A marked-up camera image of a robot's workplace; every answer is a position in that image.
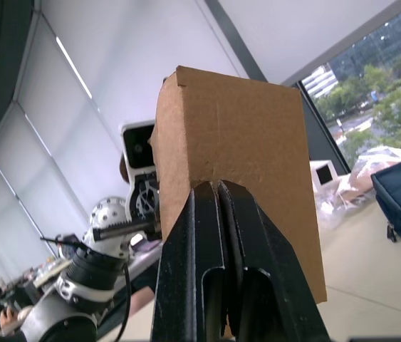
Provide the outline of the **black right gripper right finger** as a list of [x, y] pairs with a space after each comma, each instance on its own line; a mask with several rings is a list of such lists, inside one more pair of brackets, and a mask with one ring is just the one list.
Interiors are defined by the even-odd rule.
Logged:
[[290, 242], [247, 188], [218, 184], [236, 299], [229, 324], [237, 341], [329, 341]]

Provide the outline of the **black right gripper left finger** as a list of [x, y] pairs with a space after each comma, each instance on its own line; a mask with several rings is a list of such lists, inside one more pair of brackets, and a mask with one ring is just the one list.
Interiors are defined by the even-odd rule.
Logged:
[[220, 341], [226, 247], [212, 183], [190, 191], [162, 247], [152, 341]]

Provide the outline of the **bystander bare hand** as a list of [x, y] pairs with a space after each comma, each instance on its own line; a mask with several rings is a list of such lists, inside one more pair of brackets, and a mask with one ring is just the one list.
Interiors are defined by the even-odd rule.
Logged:
[[10, 336], [21, 327], [21, 321], [17, 312], [9, 306], [0, 313], [0, 328], [2, 336]]

